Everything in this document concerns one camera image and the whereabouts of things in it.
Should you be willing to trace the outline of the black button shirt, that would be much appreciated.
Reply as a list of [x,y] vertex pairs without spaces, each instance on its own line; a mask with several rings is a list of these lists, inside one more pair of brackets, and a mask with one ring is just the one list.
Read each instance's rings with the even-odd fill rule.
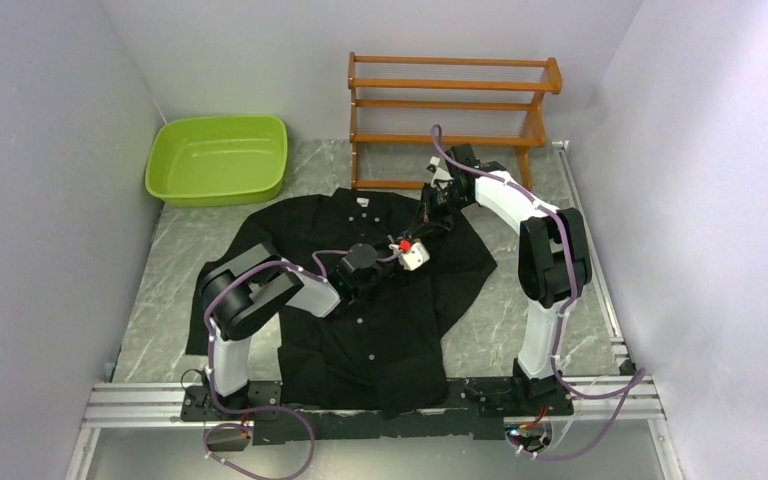
[[[232,258],[268,242],[308,270],[324,253],[375,244],[407,229],[421,210],[395,193],[339,188],[293,197],[250,214],[225,251]],[[496,263],[461,213],[451,227],[426,238],[428,264],[397,270],[355,303],[317,318],[295,308],[279,313],[277,350],[289,403],[327,409],[379,410],[386,417],[433,406],[447,394],[442,337],[469,310]]]

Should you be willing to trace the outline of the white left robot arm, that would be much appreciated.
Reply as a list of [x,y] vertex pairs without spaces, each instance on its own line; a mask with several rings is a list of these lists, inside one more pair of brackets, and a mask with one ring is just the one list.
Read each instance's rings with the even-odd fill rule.
[[311,257],[313,271],[263,242],[197,280],[194,304],[207,332],[206,404],[220,419],[232,420],[249,409],[251,339],[280,310],[290,307],[325,318],[385,278],[415,271],[430,259],[420,241],[410,240],[379,247],[359,243]]

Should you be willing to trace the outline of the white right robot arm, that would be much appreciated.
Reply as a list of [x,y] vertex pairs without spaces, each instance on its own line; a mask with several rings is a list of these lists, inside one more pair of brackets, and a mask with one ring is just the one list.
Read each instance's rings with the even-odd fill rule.
[[518,235],[517,274],[528,298],[523,345],[514,362],[510,401],[524,415],[562,394],[557,353],[569,310],[592,278],[582,214],[539,199],[496,162],[481,163],[468,144],[439,150],[429,161],[418,219],[400,244],[400,261],[416,269],[428,259],[419,242],[450,228],[455,213],[478,205]]

